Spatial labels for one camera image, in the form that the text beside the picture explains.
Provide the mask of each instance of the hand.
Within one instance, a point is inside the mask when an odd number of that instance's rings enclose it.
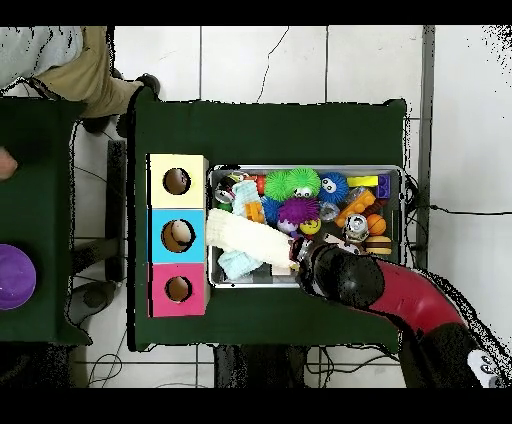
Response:
[[[0,180],[12,177],[17,168],[18,162],[5,148],[0,147]]]

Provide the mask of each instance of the green table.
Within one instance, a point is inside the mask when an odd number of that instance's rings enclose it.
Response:
[[[20,165],[0,182],[0,243],[25,251],[37,272],[33,296],[0,311],[0,341],[89,344],[69,324],[65,304],[71,274],[70,148],[84,106],[35,98],[0,98],[0,145]]]
[[[212,290],[202,317],[148,318],[145,268],[147,153],[201,154],[216,164],[314,164],[402,166],[405,102],[385,105],[234,105],[164,103],[143,89],[135,103],[135,140],[128,141],[130,212],[128,342],[342,344],[382,343],[398,348],[385,319],[329,305],[295,289]]]

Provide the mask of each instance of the blue box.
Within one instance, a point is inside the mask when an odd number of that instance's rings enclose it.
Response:
[[[202,209],[151,209],[151,262],[154,264],[205,263],[205,212]],[[162,243],[162,230],[173,220],[185,220],[193,228],[195,239],[190,248],[181,253],[167,250]]]

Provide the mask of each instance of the metal tray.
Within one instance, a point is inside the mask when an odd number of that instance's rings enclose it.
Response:
[[[388,224],[384,235],[391,239],[393,251],[391,255],[382,256],[382,258],[397,264],[405,264],[405,182],[403,178],[404,173],[397,166],[240,165],[236,168],[229,168],[218,165],[210,168],[207,177],[212,189],[215,189],[220,179],[233,170],[240,170],[251,175],[266,175],[278,169],[293,169],[299,166],[312,168],[319,173],[340,172],[346,177],[389,174],[391,176],[391,198],[386,206],[384,206],[382,215]],[[218,203],[215,197],[213,197],[211,207],[216,207]],[[315,237],[323,238],[326,232],[337,237],[340,236],[340,228],[331,222],[322,223],[321,230]],[[291,276],[272,276],[270,265],[268,264],[263,264],[250,275],[230,281],[217,263],[221,254],[221,249],[208,246],[208,279],[216,288],[298,288],[293,274]]]

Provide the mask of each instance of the white cloth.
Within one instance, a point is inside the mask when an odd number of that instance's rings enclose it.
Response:
[[[0,90],[71,62],[82,47],[79,26],[0,27]]]
[[[268,225],[217,208],[208,212],[206,244],[225,252],[237,250],[258,261],[287,268],[292,264],[288,240],[290,237]]]

